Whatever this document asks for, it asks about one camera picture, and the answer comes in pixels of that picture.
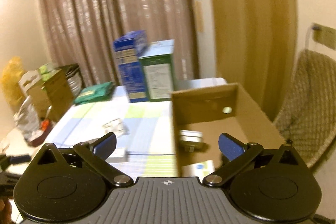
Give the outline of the clear plastic tray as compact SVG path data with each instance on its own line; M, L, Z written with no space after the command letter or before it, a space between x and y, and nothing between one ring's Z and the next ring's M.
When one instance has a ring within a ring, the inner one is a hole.
M126 124L120 118L114 119L112 121L109 121L108 123L104 124L103 129L105 130L105 133L114 133L117 138L127 135L129 133L129 129Z

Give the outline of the quilted beige chair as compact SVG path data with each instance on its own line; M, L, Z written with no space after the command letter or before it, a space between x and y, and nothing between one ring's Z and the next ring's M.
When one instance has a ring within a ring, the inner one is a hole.
M301 51L294 78L273 124L314 169L335 146L335 60Z

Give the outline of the tall blue carton box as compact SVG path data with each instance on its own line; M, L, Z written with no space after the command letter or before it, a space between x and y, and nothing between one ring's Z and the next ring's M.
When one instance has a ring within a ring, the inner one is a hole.
M113 42L118 71L131 103L147 101L146 84L139 58L147 50L144 30L131 31Z

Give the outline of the green wet wipes pack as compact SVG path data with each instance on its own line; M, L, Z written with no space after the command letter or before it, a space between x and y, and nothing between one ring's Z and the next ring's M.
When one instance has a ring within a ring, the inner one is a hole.
M97 84L84 88L75 98L75 105L83 105L86 103L95 103L108 101L111 99L116 85L113 82Z

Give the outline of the golden yellow curtain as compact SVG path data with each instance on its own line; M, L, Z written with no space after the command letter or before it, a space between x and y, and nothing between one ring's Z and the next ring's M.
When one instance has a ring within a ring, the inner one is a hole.
M240 83L274 119L293 69L296 0L212 1L217 75Z

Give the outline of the small box in carton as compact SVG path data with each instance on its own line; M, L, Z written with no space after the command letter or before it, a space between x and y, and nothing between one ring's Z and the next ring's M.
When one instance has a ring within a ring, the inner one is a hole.
M207 160L182 167L182 177L198 177L202 180L204 177L215 171L214 162Z

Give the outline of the clear plastic bag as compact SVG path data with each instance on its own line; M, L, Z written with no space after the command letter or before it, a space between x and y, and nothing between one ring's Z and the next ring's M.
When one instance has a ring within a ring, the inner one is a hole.
M28 96L18 112L14 114L15 127L19 129L25 140L28 140L34 132L40 129L40 119L34 108L32 98Z

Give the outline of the open brown cardboard box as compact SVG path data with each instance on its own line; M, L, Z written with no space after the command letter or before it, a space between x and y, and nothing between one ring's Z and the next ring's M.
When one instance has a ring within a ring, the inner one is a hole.
M285 142L248 92L237 83L182 90L171 95L175 154L178 176L183 167L211 160L221 166L219 135L226 132L243 143L256 142L264 148L278 149ZM200 151L187 152L179 144L182 130L203 134Z

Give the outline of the pink brown curtain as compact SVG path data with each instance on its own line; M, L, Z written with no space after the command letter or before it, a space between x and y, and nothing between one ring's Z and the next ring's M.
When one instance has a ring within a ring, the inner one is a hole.
M51 60L78 64L88 86L121 82L113 42L144 30L150 42L175 41L174 68L181 80L199 76L191 0L40 0Z

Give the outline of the checked blue green tablecloth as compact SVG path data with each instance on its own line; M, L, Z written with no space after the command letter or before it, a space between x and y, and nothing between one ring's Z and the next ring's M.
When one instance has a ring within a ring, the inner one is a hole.
M46 142L71 148L112 132L117 147L107 162L133 179L176 177L171 102L131 103L123 86L107 101L72 106Z

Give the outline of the dark red wooden tray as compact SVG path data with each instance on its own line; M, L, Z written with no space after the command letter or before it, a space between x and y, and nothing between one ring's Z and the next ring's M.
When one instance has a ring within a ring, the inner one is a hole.
M32 135L27 139L27 144L30 147L37 147L41 145L48 137L52 129L53 129L52 122L49 119L45 119L44 121L41 122L40 129L34 131Z

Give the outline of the brown cardboard box on side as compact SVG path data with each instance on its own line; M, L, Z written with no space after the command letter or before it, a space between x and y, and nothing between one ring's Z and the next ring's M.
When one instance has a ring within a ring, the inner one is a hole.
M51 72L44 81L38 71L28 71L19 80L25 96L30 96L40 118L58 122L71 107L74 95L65 73L59 69Z

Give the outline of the yellow plastic bag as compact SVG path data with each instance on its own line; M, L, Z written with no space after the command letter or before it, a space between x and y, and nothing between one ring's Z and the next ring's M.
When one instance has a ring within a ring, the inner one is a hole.
M22 60L18 56L12 57L5 65L1 73L1 88L6 102L12 107L17 108L21 105L25 96L19 85L19 81L25 74Z

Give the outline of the green carton box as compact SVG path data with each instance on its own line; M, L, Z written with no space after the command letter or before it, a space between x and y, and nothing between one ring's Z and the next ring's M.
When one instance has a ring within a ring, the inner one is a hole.
M175 88L174 40L153 42L139 58L150 102L169 101Z

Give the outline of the white tin in box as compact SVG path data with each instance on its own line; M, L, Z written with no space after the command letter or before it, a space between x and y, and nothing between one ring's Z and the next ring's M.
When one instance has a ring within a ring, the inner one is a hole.
M203 148L203 133L200 131L181 130L179 145L187 152L194 152Z

